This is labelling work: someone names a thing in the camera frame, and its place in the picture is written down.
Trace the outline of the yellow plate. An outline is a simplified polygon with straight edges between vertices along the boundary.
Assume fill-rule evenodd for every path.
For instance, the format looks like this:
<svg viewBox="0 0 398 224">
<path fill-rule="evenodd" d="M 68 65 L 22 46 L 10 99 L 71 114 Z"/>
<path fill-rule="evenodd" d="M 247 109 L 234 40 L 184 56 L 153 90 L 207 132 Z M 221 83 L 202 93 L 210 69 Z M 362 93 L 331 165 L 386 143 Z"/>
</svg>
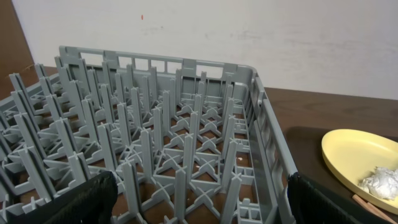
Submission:
<svg viewBox="0 0 398 224">
<path fill-rule="evenodd" d="M 397 199 L 377 198 L 359 187 L 377 167 L 397 169 L 397 139 L 355 129 L 336 129 L 322 138 L 322 156 L 333 175 L 350 191 L 373 205 L 397 214 Z"/>
</svg>

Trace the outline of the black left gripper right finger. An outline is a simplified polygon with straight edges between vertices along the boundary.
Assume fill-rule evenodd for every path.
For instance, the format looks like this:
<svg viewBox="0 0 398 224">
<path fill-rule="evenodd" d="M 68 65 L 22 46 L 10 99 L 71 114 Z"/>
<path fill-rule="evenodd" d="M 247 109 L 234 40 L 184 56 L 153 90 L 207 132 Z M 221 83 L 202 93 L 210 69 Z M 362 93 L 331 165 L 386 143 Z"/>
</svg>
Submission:
<svg viewBox="0 0 398 224">
<path fill-rule="evenodd" d="M 297 223 L 378 224 L 388 222 L 298 172 L 288 178 L 287 197 Z"/>
</svg>

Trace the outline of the white tissue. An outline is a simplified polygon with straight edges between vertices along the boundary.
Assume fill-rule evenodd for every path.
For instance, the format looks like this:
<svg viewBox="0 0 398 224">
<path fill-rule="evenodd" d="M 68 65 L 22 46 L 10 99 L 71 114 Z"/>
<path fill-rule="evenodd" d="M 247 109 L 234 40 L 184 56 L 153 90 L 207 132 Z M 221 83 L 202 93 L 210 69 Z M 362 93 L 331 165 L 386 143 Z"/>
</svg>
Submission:
<svg viewBox="0 0 398 224">
<path fill-rule="evenodd" d="M 363 179 L 358 186 L 377 198 L 394 200 L 397 197 L 397 169 L 376 167 L 373 175 Z"/>
</svg>

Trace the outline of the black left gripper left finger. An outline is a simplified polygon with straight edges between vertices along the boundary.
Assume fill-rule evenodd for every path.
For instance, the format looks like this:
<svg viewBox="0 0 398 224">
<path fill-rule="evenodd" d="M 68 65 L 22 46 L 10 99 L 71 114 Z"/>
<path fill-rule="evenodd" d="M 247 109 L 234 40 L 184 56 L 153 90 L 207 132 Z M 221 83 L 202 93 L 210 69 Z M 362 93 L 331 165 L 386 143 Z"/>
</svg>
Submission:
<svg viewBox="0 0 398 224">
<path fill-rule="evenodd" d="M 11 219 L 10 223 L 104 223 L 111 222 L 118 198 L 116 178 L 104 171 L 45 205 Z"/>
</svg>

